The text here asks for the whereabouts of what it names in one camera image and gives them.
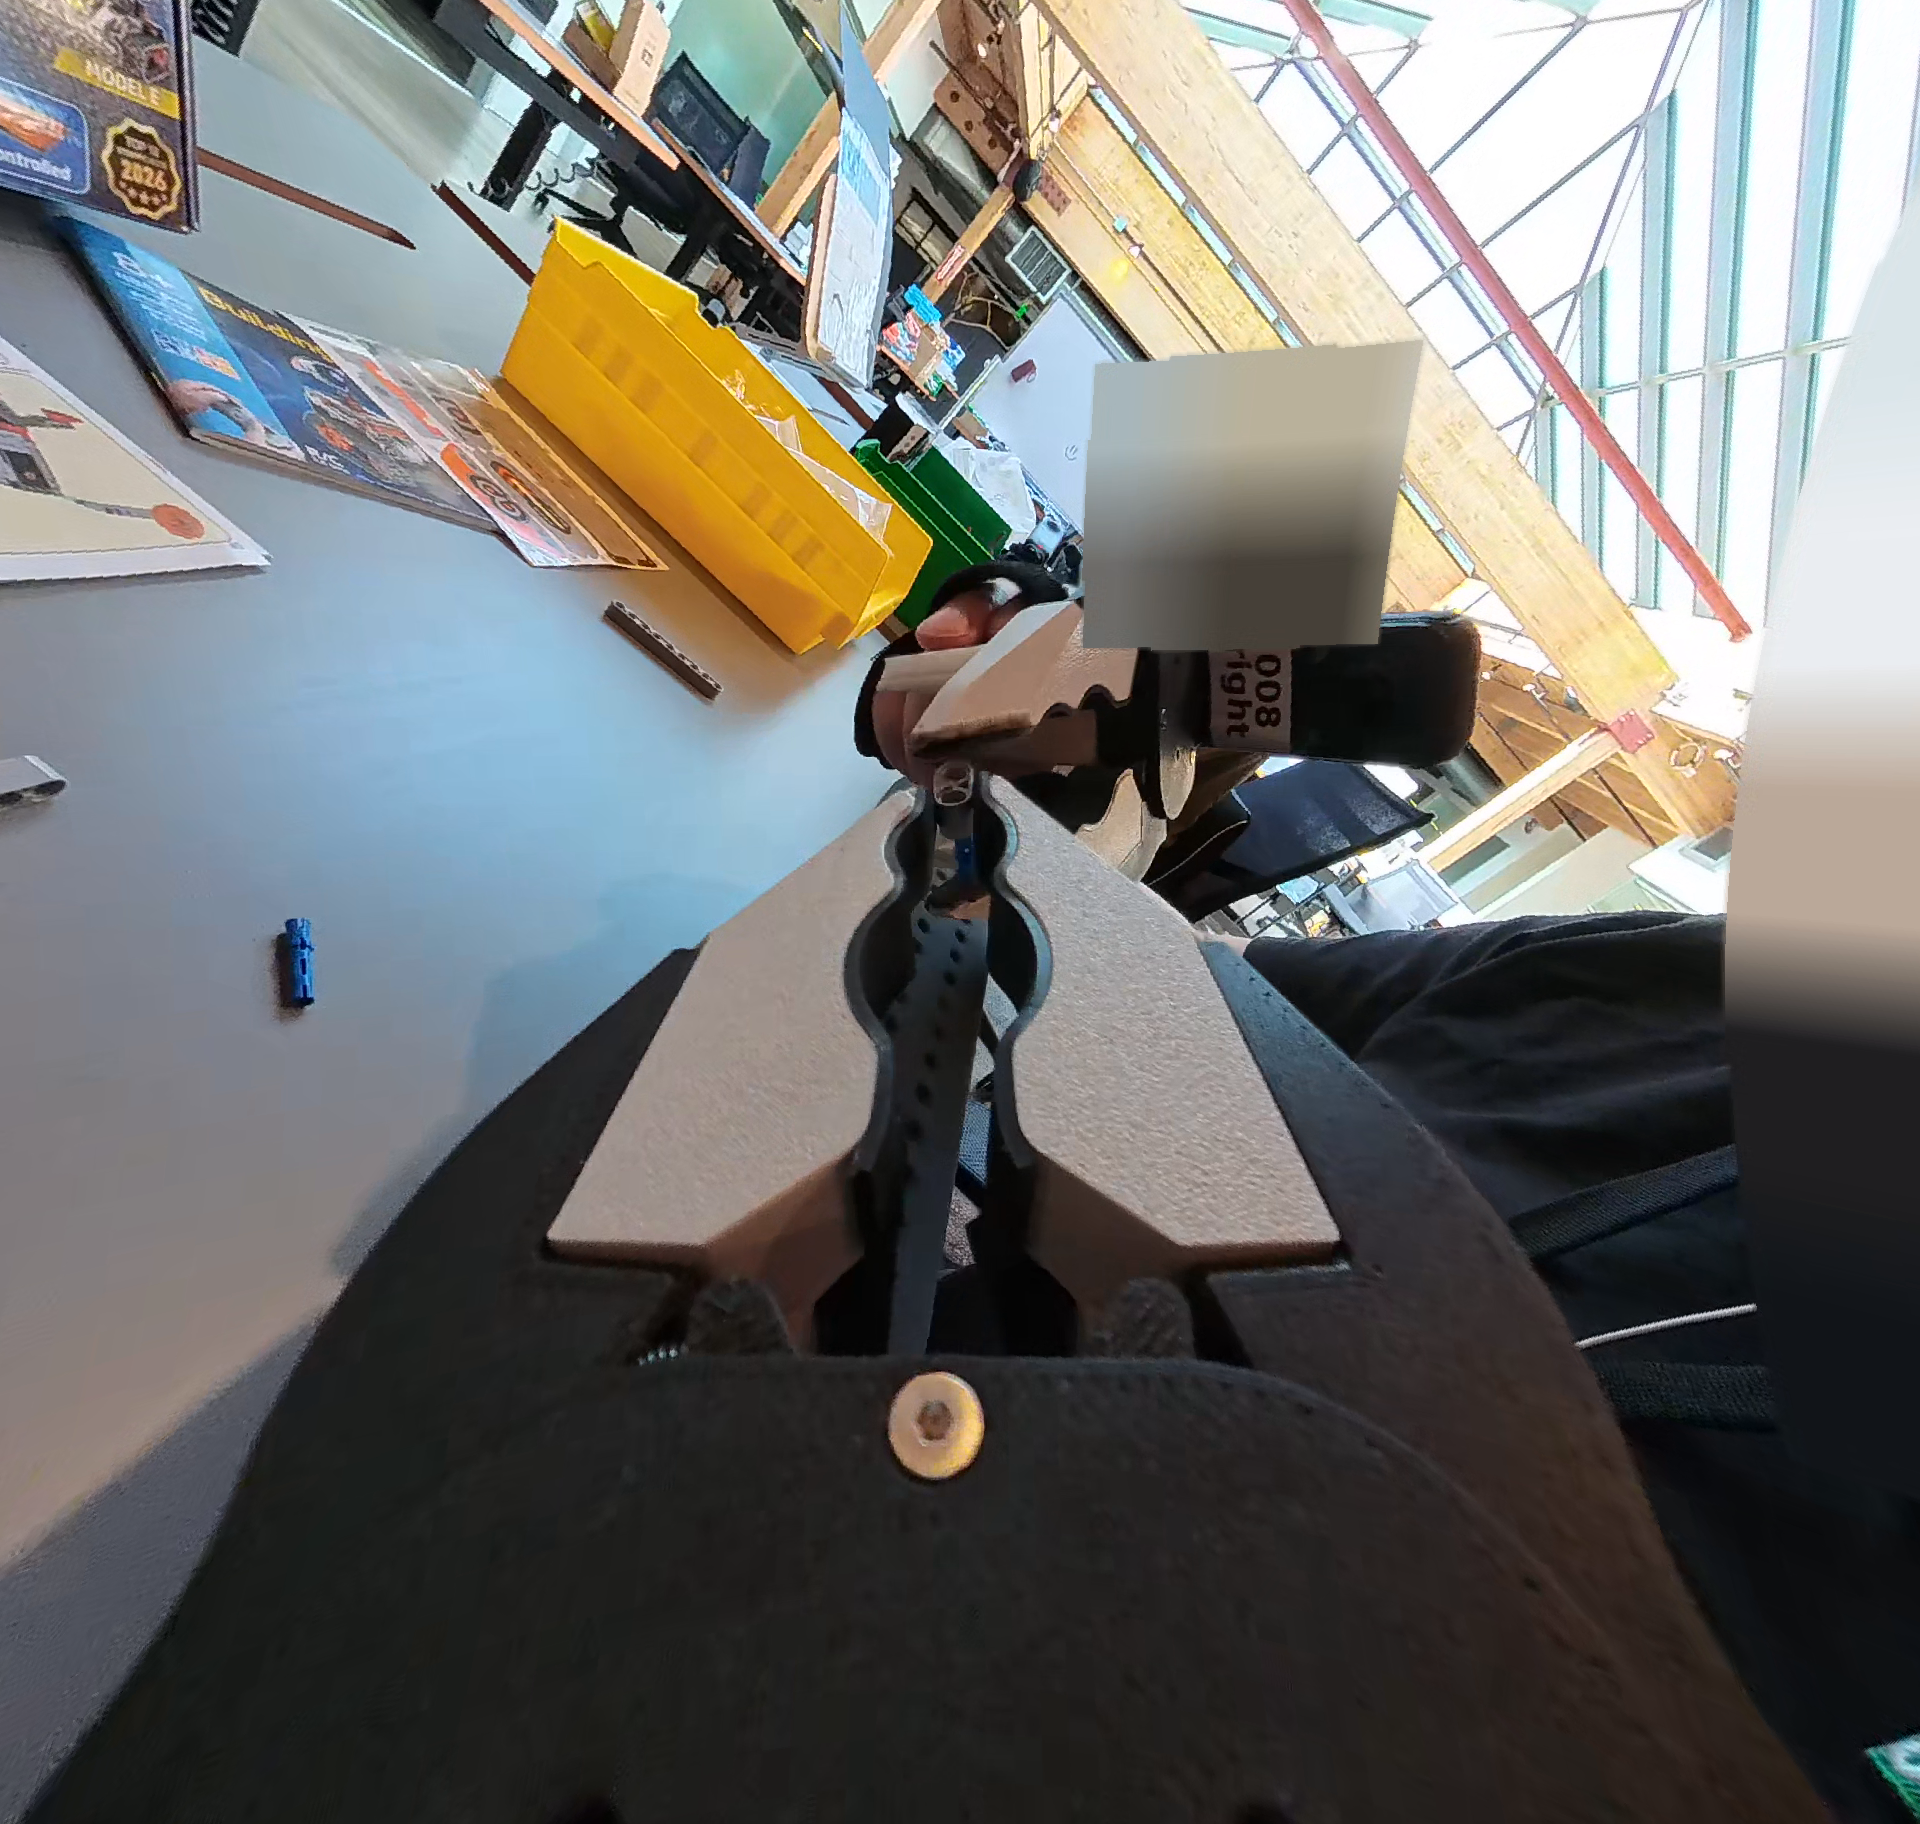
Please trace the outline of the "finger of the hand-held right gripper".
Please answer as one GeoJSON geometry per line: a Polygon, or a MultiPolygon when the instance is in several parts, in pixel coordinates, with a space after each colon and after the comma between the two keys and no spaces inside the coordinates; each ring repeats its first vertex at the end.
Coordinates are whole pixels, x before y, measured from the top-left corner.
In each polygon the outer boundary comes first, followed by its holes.
{"type": "Polygon", "coordinates": [[[1000,779],[1132,769],[1161,753],[1148,703],[962,703],[933,707],[933,762],[963,762],[1000,779]]]}
{"type": "Polygon", "coordinates": [[[904,654],[904,693],[920,698],[904,747],[1015,742],[1034,734],[1057,707],[1086,707],[1086,698],[1125,703],[1139,659],[1139,649],[1089,649],[1086,604],[1022,604],[975,649],[904,654]]]}

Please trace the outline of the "cardboard box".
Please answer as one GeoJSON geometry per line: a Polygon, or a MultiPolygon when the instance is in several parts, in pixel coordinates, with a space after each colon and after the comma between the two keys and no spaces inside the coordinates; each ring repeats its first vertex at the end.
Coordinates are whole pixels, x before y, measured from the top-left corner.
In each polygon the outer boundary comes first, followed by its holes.
{"type": "Polygon", "coordinates": [[[609,92],[609,102],[644,119],[664,67],[670,29],[652,0],[623,0],[618,15],[599,0],[581,0],[563,29],[563,46],[599,92],[609,92]]]}

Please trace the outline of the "person's right hand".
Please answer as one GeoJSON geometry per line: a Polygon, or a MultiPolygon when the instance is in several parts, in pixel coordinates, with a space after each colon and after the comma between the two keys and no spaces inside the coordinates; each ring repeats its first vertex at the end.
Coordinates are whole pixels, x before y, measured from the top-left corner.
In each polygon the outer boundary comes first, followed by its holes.
{"type": "Polygon", "coordinates": [[[911,654],[944,654],[944,649],[975,649],[1000,638],[1022,604],[1063,600],[1063,585],[1051,574],[1034,578],[975,578],[972,589],[962,578],[944,585],[944,600],[917,621],[917,632],[895,638],[866,677],[860,707],[853,707],[853,747],[888,773],[900,773],[917,786],[933,786],[936,762],[920,762],[904,753],[911,722],[920,718],[920,693],[879,693],[886,659],[911,654]]]}

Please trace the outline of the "green plastic bin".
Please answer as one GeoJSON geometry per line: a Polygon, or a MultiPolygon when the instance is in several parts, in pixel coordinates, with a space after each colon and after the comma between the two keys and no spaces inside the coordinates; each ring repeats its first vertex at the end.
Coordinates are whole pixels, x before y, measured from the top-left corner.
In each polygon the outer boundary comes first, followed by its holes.
{"type": "Polygon", "coordinates": [[[933,611],[933,593],[972,562],[1000,562],[1006,552],[1006,521],[972,487],[972,478],[936,448],[920,446],[904,462],[886,458],[872,438],[853,446],[853,462],[904,507],[928,556],[911,589],[895,604],[900,630],[917,630],[933,611]]]}

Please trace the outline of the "person's black clothing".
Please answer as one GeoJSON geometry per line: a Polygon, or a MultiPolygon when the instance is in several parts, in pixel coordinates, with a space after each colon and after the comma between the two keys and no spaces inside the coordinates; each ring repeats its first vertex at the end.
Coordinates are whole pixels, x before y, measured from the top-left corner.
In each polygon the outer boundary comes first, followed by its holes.
{"type": "MultiPolygon", "coordinates": [[[[1245,962],[1516,1231],[1733,1146],[1724,915],[1282,938],[1245,962]]],[[[1568,1330],[1759,1305],[1737,1188],[1533,1261],[1568,1330]]],[[[1590,1353],[1691,1598],[1836,1820],[1917,1820],[1917,1504],[1785,1442],[1759,1314],[1590,1353]]]]}

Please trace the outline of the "whiteboard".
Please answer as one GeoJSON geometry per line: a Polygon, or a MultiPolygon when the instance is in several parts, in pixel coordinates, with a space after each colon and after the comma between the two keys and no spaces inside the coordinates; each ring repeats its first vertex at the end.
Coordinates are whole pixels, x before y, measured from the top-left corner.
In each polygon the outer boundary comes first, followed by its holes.
{"type": "Polygon", "coordinates": [[[1093,372],[1139,359],[1139,343],[1102,299],[1065,285],[972,390],[972,418],[1017,458],[1022,478],[1075,525],[1086,525],[1093,372]]]}

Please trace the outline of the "grey desk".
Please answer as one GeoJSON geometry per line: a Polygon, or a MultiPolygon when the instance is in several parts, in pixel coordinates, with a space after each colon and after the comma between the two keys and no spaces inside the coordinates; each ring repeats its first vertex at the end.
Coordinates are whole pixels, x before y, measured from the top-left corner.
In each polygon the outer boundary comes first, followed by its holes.
{"type": "Polygon", "coordinates": [[[664,949],[879,797],[867,645],[786,659],[689,556],[504,542],[191,446],[46,210],[4,343],[267,567],[4,585],[4,1820],[181,1594],[299,1344],[422,1173],[664,949]],[[630,600],[726,698],[599,611],[630,600]],[[305,915],[319,1002],[279,1002],[305,915]]]}

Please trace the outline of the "paper sign board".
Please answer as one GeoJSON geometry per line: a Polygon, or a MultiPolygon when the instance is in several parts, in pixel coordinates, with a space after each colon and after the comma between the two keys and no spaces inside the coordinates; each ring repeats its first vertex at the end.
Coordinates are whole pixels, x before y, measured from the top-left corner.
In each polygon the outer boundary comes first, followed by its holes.
{"type": "Polygon", "coordinates": [[[844,8],[837,163],[806,276],[806,352],[849,386],[872,386],[879,320],[895,252],[895,128],[866,45],[844,8]]]}

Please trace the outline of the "wooden background table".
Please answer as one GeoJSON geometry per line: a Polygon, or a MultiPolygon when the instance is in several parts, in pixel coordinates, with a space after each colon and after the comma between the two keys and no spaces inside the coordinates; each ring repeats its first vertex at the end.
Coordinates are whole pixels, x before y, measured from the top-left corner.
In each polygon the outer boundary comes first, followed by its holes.
{"type": "Polygon", "coordinates": [[[693,285],[702,257],[751,299],[763,285],[806,294],[806,261],[757,219],[757,210],[693,148],[662,134],[638,108],[606,92],[590,64],[545,35],[517,0],[442,0],[433,29],[480,64],[510,79],[545,128],[574,128],[599,163],[638,175],[644,163],[693,182],[689,238],[670,279],[693,285]]]}

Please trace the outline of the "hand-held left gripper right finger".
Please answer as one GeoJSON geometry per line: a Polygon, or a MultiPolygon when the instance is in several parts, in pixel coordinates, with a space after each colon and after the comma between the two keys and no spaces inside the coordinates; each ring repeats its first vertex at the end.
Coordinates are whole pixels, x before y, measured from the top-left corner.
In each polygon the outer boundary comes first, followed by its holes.
{"type": "Polygon", "coordinates": [[[1075,1358],[1125,1283],[1340,1266],[1340,1231],[1193,923],[984,779],[994,1074],[975,1305],[1006,1358],[1075,1358]]]}

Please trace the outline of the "yellow plastic bin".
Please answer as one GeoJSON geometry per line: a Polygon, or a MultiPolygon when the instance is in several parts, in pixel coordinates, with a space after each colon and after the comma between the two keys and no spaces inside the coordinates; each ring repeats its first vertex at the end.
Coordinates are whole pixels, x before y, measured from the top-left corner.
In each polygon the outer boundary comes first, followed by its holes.
{"type": "Polygon", "coordinates": [[[793,654],[872,632],[928,562],[928,533],[689,285],[566,219],[498,373],[793,654]]]}

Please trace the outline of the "small blue booklet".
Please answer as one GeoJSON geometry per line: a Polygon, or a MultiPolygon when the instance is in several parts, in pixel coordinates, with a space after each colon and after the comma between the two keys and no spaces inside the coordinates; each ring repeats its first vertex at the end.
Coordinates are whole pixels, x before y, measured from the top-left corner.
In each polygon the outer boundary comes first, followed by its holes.
{"type": "Polygon", "coordinates": [[[81,217],[59,217],[52,232],[186,438],[492,533],[486,507],[299,320],[81,217]]]}

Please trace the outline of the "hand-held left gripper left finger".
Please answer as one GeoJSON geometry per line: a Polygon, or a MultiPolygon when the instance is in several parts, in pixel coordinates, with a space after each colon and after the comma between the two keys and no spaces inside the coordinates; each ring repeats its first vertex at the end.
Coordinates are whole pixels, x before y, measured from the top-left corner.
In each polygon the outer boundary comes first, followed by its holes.
{"type": "Polygon", "coordinates": [[[911,912],[900,786],[716,927],[545,1231],[550,1257],[763,1283],[811,1344],[814,1305],[866,1257],[853,1173],[886,1135],[911,912]]]}

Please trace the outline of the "open instruction booklet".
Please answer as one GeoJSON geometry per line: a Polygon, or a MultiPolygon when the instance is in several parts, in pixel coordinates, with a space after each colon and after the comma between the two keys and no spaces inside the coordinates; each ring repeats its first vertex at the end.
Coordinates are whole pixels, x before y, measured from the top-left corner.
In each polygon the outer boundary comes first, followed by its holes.
{"type": "Polygon", "coordinates": [[[0,585],[267,567],[271,556],[0,343],[0,585]]]}

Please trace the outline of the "orange sticker sheet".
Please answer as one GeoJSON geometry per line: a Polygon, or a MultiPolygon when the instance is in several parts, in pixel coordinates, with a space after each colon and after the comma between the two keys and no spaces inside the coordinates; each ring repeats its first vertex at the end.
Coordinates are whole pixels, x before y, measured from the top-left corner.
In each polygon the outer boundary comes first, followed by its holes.
{"type": "Polygon", "coordinates": [[[483,446],[498,487],[542,521],[542,533],[563,548],[563,562],[609,562],[644,574],[670,567],[662,525],[566,438],[545,436],[542,418],[525,418],[517,397],[498,397],[486,382],[480,382],[445,390],[442,408],[469,438],[483,446]]]}

